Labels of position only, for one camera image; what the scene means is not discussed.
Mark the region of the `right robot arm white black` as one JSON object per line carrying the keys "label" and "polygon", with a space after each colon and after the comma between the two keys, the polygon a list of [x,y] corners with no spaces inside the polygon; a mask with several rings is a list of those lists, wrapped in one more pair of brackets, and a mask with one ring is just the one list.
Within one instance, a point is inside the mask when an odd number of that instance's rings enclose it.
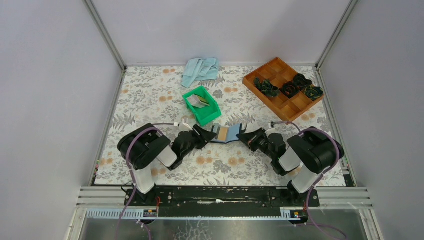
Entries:
{"label": "right robot arm white black", "polygon": [[293,206],[301,205],[307,199],[306,192],[345,155],[338,141],[315,127],[302,130],[287,140],[275,128],[239,133],[237,138],[251,151],[259,150],[268,156],[278,175],[286,176],[301,167],[287,184],[289,190],[286,198]]}

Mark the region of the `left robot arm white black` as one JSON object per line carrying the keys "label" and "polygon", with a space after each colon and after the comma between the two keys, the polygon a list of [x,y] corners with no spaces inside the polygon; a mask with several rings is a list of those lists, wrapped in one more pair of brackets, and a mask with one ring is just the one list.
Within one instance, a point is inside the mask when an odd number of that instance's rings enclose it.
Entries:
{"label": "left robot arm white black", "polygon": [[[174,126],[180,130],[171,141],[158,126]],[[155,200],[153,188],[156,183],[151,173],[151,164],[157,160],[168,170],[178,168],[193,150],[201,150],[215,139],[217,134],[195,124],[184,122],[148,123],[124,136],[117,149],[126,162],[136,189],[136,199],[144,206]]]}

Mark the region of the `green plastic bin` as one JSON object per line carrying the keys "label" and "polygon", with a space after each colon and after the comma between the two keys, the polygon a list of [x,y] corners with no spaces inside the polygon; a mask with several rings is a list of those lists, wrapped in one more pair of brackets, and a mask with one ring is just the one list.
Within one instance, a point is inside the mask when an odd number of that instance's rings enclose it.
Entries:
{"label": "green plastic bin", "polygon": [[216,100],[204,86],[185,93],[183,100],[187,108],[193,113],[195,120],[203,127],[222,115]]}

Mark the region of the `black card holder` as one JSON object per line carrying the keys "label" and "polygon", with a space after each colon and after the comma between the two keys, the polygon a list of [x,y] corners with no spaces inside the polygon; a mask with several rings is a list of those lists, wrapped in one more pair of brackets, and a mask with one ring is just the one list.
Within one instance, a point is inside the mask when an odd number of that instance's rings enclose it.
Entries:
{"label": "black card holder", "polygon": [[227,134],[226,142],[218,140],[218,137],[216,136],[215,139],[213,139],[211,141],[212,143],[228,144],[228,143],[232,143],[232,142],[237,142],[237,141],[239,141],[239,139],[237,138],[237,134],[245,133],[246,130],[247,130],[246,127],[243,127],[242,123],[237,123],[237,124],[234,124],[232,126],[222,126],[222,125],[214,124],[211,128],[211,131],[217,134],[219,132],[220,127],[228,127],[228,134]]}

